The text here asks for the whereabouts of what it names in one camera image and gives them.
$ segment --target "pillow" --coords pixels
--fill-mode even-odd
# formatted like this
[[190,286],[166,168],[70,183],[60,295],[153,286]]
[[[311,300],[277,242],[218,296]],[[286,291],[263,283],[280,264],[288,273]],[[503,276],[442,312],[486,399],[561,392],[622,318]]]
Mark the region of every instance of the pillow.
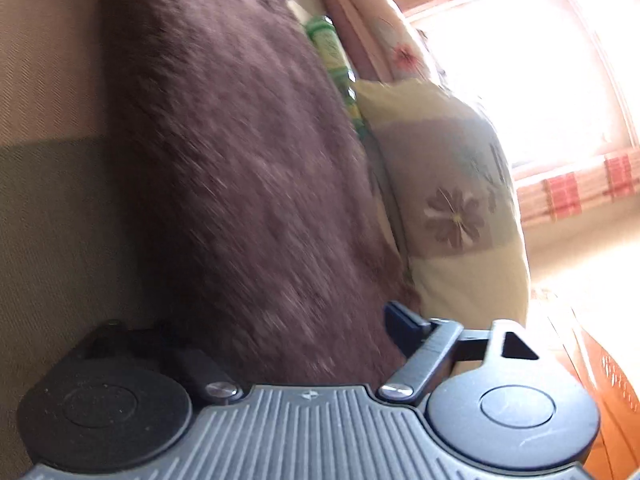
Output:
[[529,269],[513,180],[492,124],[439,86],[358,81],[398,200],[422,314],[523,324]]

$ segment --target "ribbed grip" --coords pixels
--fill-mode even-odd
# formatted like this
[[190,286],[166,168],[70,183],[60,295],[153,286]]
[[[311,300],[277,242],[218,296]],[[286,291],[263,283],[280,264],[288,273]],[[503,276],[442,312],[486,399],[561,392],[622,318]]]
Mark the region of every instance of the ribbed grip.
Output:
[[[36,466],[25,480],[88,480]],[[94,480],[495,480],[441,450],[411,408],[362,386],[259,386],[239,404],[204,409],[153,462]],[[591,480],[578,467],[549,480]]]

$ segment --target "metal screw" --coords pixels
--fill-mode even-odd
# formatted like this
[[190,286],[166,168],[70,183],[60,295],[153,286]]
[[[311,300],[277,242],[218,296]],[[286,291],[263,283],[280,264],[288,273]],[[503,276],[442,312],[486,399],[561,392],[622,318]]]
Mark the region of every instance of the metal screw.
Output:
[[406,384],[383,384],[378,393],[381,397],[389,400],[404,400],[414,394],[414,389]]
[[205,391],[215,399],[230,399],[238,394],[238,387],[235,384],[219,381],[209,383],[204,387]]

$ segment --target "green bottle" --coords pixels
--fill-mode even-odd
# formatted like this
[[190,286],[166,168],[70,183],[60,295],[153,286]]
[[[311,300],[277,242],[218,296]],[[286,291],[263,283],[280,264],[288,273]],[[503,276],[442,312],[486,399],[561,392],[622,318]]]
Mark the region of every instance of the green bottle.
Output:
[[353,126],[362,137],[365,133],[364,122],[356,104],[355,92],[351,84],[356,81],[353,70],[342,48],[333,22],[326,16],[316,16],[305,25],[306,33],[315,45],[318,54],[334,80],[342,96]]

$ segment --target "beige sofa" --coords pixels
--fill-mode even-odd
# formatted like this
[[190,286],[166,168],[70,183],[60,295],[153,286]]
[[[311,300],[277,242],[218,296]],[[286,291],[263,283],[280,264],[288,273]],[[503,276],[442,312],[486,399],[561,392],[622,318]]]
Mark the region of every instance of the beige sofa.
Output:
[[98,0],[0,0],[0,478],[22,394],[98,322],[146,324],[102,163]]

